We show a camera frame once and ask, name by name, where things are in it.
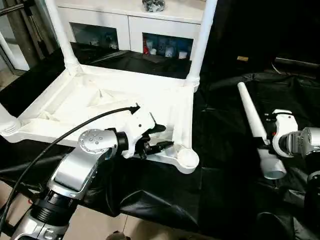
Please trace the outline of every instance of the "shiny metal part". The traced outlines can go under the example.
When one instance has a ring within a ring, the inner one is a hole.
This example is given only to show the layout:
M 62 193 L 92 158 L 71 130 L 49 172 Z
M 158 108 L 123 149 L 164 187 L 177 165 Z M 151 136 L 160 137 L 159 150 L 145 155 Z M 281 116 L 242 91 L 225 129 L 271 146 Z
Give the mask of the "shiny metal part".
M 305 127 L 286 136 L 285 151 L 291 155 L 302 155 L 303 158 L 320 152 L 320 128 Z
M 53 226 L 33 218 L 29 210 L 21 220 L 18 228 L 11 237 L 11 240 L 18 240 L 23 236 L 39 240 L 59 240 L 66 233 L 69 225 Z
M 78 145 L 62 159 L 47 187 L 65 197 L 81 200 L 97 173 L 100 161 L 116 154 L 118 140 L 112 130 L 91 129 L 80 135 Z

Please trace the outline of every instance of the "white furniture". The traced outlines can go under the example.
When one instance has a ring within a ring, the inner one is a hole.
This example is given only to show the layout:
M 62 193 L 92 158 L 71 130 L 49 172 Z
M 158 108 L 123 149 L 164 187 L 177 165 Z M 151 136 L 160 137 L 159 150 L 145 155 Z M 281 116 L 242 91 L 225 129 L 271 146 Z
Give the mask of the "white furniture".
M 207 0 L 190 72 L 186 79 L 155 76 L 79 64 L 59 18 L 54 0 L 45 0 L 59 41 L 65 70 L 18 117 L 0 105 L 0 134 L 11 143 L 24 139 L 52 142 L 78 124 L 101 113 L 135 106 L 152 113 L 166 131 L 151 134 L 151 143 L 174 141 L 173 147 L 149 155 L 148 160 L 175 165 L 192 173 L 199 164 L 192 150 L 193 93 L 213 23 L 216 0 Z M 75 147 L 87 129 L 116 128 L 121 131 L 129 112 L 100 118 L 66 137 L 59 144 Z
M 162 12 L 145 12 L 142 0 L 57 0 L 68 39 L 76 42 L 70 23 L 115 28 L 120 50 L 143 52 L 143 33 L 192 39 L 193 59 L 206 3 L 166 0 Z

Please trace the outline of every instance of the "glass cabinet door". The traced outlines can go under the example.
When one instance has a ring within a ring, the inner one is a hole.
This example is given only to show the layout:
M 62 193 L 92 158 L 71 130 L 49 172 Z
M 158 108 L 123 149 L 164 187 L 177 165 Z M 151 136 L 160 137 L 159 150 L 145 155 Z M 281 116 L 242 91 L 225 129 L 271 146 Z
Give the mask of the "glass cabinet door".
M 82 23 L 70 23 L 77 43 L 99 46 L 106 49 L 119 49 L 117 29 Z

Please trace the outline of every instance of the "cabinet shelf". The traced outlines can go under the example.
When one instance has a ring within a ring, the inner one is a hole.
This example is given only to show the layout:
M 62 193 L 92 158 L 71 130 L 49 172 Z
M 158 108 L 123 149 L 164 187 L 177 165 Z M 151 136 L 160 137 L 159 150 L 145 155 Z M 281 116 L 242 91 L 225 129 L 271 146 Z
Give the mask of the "cabinet shelf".
M 90 10 L 134 17 L 201 24 L 206 3 L 202 0 L 166 0 L 161 12 L 145 12 L 142 0 L 56 0 L 60 8 Z

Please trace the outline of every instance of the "black cable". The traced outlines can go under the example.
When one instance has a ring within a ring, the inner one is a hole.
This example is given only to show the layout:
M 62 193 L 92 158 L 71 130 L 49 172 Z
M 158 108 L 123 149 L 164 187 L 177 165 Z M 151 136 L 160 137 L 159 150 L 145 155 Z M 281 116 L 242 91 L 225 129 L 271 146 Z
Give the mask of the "black cable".
M 50 143 L 49 146 L 47 146 L 29 165 L 28 167 L 23 171 L 23 173 L 20 175 L 19 179 L 16 181 L 14 187 L 12 188 L 11 190 L 11 193 L 7 199 L 7 202 L 5 204 L 5 208 L 4 208 L 4 211 L 3 211 L 3 215 L 1 216 L 1 220 L 0 220 L 0 236 L 1 236 L 1 233 L 2 233 L 2 229 L 3 229 L 3 226 L 6 222 L 6 218 L 7 218 L 7 215 L 8 215 L 8 211 L 9 211 L 9 208 L 10 208 L 10 205 L 12 203 L 12 201 L 14 200 L 14 196 L 15 196 L 15 192 L 17 190 L 17 188 L 19 187 L 19 184 L 20 182 L 22 181 L 22 179 L 24 178 L 24 176 L 27 174 L 27 172 L 36 164 L 36 162 L 49 150 L 51 149 L 54 145 L 56 145 L 58 142 L 60 142 L 61 140 L 63 140 L 64 138 L 66 138 L 67 136 L 69 136 L 70 134 L 74 133 L 75 131 L 79 130 L 80 128 L 84 127 L 85 125 L 97 120 L 97 119 L 100 119 L 102 117 L 105 117 L 107 115 L 110 115 L 110 114 L 115 114 L 115 113 L 118 113 L 118 112 L 123 112 L 123 111 L 130 111 L 132 114 L 135 113 L 140 107 L 137 105 L 137 106 L 131 106 L 131 107 L 123 107 L 123 108 L 119 108 L 119 109 L 115 109 L 115 110 L 111 110 L 111 111 L 107 111 L 105 113 L 102 113 L 98 116 L 95 116 L 83 123 L 81 123 L 80 125 L 76 126 L 75 128 L 71 129 L 70 131 L 66 132 L 65 134 L 63 134 L 62 136 L 58 137 L 56 140 L 54 140 L 52 143 Z

